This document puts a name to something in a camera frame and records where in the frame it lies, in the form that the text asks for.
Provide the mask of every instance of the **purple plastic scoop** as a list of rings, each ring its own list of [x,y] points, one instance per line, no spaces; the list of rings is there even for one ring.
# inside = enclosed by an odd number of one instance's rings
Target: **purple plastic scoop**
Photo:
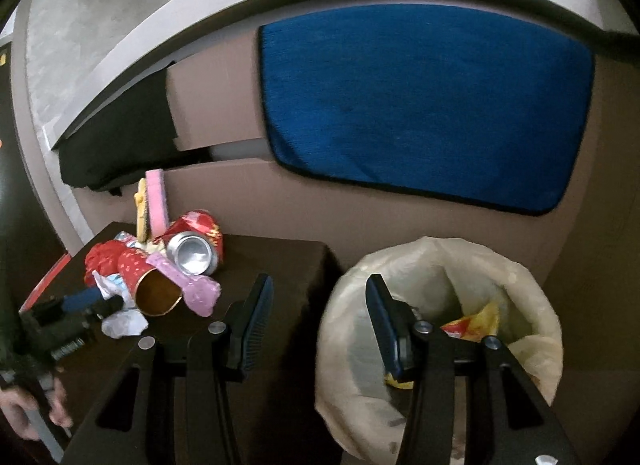
[[[155,252],[146,259],[167,279],[180,286],[182,298],[191,311],[201,317],[209,317],[220,297],[220,284],[206,275],[184,275],[161,252]]]

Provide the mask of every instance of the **crumpled white paper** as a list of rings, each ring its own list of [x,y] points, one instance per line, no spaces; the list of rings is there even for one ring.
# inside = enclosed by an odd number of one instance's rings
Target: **crumpled white paper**
[[[136,307],[136,302],[131,297],[129,288],[119,273],[112,273],[102,277],[97,271],[92,272],[95,284],[100,289],[103,299],[109,299],[119,295],[124,301],[123,309],[110,315],[102,321],[102,333],[112,339],[142,334],[148,328],[149,323],[142,312]]]

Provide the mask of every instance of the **beige trash bag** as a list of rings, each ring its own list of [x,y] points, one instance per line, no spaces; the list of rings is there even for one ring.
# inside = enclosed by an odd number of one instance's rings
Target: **beige trash bag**
[[[364,257],[335,285],[324,311],[316,410],[349,454],[376,465],[394,464],[405,425],[390,403],[365,303],[372,273],[382,275],[395,299],[436,325],[497,302],[498,337],[551,403],[562,374],[560,323],[529,270],[464,239],[421,238]]]

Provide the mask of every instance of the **screw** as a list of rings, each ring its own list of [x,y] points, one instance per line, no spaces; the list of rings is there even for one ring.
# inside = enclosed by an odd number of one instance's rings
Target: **screw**
[[[138,341],[138,347],[141,350],[150,350],[155,345],[156,345],[156,339],[149,336],[142,337],[142,339]]]
[[[433,331],[433,325],[425,320],[419,320],[414,324],[414,330],[423,335],[427,335]]]
[[[536,458],[536,465],[556,465],[558,460],[548,454],[541,454]]]
[[[209,324],[209,333],[212,335],[219,335],[226,330],[226,324],[220,320],[213,321]]]
[[[494,337],[493,335],[484,338],[484,345],[487,346],[490,350],[497,350],[502,347],[500,339],[498,339],[498,337]]]

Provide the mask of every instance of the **yellow object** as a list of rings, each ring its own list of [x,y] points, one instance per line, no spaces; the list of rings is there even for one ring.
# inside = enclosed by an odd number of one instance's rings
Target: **yellow object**
[[[475,315],[466,315],[458,320],[448,322],[442,330],[450,337],[456,339],[480,342],[487,335],[497,335],[500,326],[500,307],[495,302],[490,302]],[[401,384],[396,382],[391,373],[385,375],[385,384],[396,389],[413,389],[413,382]]]
[[[138,182],[138,192],[133,195],[136,203],[136,238],[140,243],[146,243],[147,229],[146,220],[148,208],[146,206],[146,180],[141,178]]]

